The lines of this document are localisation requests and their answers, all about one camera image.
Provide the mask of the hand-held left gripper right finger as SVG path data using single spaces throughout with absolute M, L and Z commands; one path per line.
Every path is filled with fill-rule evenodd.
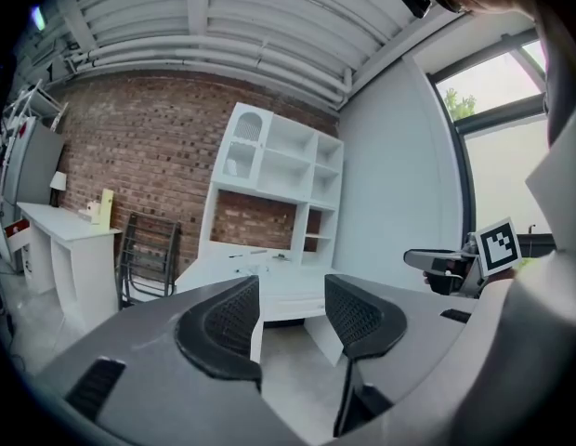
M 418 387 L 468 323 L 476 300 L 328 275 L 327 318 L 347 369 L 334 421 L 340 438 Z

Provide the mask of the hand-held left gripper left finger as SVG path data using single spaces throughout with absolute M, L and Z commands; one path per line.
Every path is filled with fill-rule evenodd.
M 306 446 L 266 404 L 251 359 L 259 279 L 126 308 L 38 380 L 92 439 L 131 446 Z

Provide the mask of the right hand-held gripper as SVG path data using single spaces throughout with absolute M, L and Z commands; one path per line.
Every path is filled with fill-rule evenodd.
M 403 261 L 422 269 L 425 282 L 439 295 L 478 298 L 489 282 L 511 278 L 522 254 L 514 224 L 505 218 L 468 233 L 459 250 L 410 249 Z

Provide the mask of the white desk with hutch shelves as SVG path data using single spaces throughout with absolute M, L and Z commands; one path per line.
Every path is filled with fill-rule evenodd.
M 253 189 L 228 183 L 221 174 L 220 149 L 204 206 L 197 259 L 177 278 L 179 293 L 238 279 L 234 270 L 267 264 L 259 278 L 260 316 L 252 334 L 251 358 L 259 361 L 267 322 L 304 320 L 313 341 L 331 364 L 339 359 L 337 337 L 325 317 L 324 278 L 332 272 L 344 170 L 344 143 L 307 125 L 273 113 L 257 182 Z M 222 191 L 288 203 L 295 208 L 290 247 L 216 242 L 212 238 Z M 250 255 L 256 249 L 265 254 Z M 244 254 L 243 257 L 229 258 Z M 291 261 L 272 257 L 284 254 Z

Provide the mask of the black metal folding rack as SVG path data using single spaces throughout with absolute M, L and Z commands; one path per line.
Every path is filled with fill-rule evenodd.
M 129 214 L 115 270 L 120 310 L 176 293 L 179 240 L 178 222 Z

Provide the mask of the black framed window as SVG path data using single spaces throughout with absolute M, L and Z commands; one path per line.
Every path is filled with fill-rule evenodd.
M 548 151 L 545 58 L 533 30 L 504 34 L 428 79 L 460 143 L 471 225 L 515 225 L 525 262 L 555 249 L 526 179 Z

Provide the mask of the white side desk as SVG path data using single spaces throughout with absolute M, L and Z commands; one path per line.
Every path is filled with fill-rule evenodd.
M 114 275 L 114 236 L 63 208 L 19 203 L 30 221 L 29 287 L 57 293 L 65 319 L 83 334 L 118 312 Z

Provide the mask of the white ribbed glass cabinet door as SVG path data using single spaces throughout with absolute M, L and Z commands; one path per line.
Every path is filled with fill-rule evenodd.
M 220 149 L 221 174 L 228 183 L 253 189 L 263 160 L 273 113 L 237 103 Z

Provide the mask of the white table lamp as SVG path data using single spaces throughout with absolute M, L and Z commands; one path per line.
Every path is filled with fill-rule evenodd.
M 50 182 L 50 201 L 52 207 L 59 207 L 59 196 L 67 189 L 67 174 L 56 171 Z

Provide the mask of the red and white box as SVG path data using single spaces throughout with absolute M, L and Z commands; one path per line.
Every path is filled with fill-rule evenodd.
M 10 253 L 16 253 L 22 247 L 30 243 L 31 239 L 30 221 L 26 218 L 8 225 L 5 228 L 7 247 Z

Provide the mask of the dark grey board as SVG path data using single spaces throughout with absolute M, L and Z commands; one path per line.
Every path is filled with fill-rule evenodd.
M 28 118 L 11 153 L 5 200 L 12 205 L 49 204 L 50 182 L 57 171 L 63 146 L 63 135 L 51 131 L 35 117 Z

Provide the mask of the white metal frame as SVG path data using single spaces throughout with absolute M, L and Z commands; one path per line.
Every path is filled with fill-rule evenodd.
M 25 85 L 18 97 L 7 105 L 3 114 L 3 125 L 7 133 L 20 127 L 27 118 L 35 117 L 50 131 L 56 132 L 59 123 L 69 106 L 61 103 L 44 90 L 44 82 L 39 79 L 35 85 Z

